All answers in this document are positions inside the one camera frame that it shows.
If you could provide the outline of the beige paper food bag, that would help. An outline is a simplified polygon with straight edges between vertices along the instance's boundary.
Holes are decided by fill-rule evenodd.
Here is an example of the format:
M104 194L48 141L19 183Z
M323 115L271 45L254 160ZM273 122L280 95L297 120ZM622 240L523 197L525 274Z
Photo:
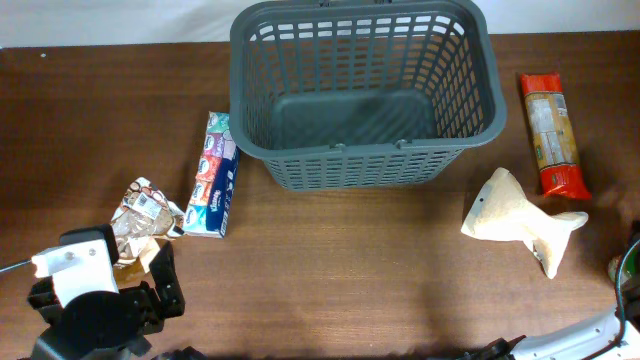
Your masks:
M547 214L530 202L517 179L500 167L482 186L461 232L478 240L523 243L541 263L547 278L553 279L571 233L588 219L585 212Z

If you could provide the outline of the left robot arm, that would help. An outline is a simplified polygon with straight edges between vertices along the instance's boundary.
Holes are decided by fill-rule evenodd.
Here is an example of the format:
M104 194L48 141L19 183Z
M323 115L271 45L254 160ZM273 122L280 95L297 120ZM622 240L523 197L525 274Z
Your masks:
M32 359L129 359L146 354L149 334L180 317L185 300L167 243L150 263L154 281L120 289L119 258L108 224L68 231L57 247L31 257L35 283L27 302L48 328L36 339Z

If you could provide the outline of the green lid spice jar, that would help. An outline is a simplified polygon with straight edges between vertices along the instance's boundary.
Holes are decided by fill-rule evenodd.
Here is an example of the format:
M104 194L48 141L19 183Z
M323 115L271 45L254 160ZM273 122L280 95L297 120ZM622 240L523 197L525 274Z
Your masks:
M628 250L628 256L623 265L620 265L623 255L614 257L608 264L608 274L613 283L620 279L620 285L623 286L631 278L639 275L639 246L635 246Z

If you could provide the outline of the grey plastic shopping basket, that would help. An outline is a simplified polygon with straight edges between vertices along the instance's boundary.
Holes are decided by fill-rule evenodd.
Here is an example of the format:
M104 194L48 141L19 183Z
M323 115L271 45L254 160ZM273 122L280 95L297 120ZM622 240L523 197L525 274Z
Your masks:
M470 0L265 1L230 43L231 135L288 190L424 183L505 127Z

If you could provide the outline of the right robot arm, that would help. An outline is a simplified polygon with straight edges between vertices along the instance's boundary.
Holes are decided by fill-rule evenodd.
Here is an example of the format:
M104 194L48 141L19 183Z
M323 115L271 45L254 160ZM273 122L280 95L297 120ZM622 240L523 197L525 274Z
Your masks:
M622 360L639 357L639 274L623 277L627 263L639 267L639 222L632 223L630 247L615 273L616 304L607 312L561 330L507 341L463 355L465 359Z

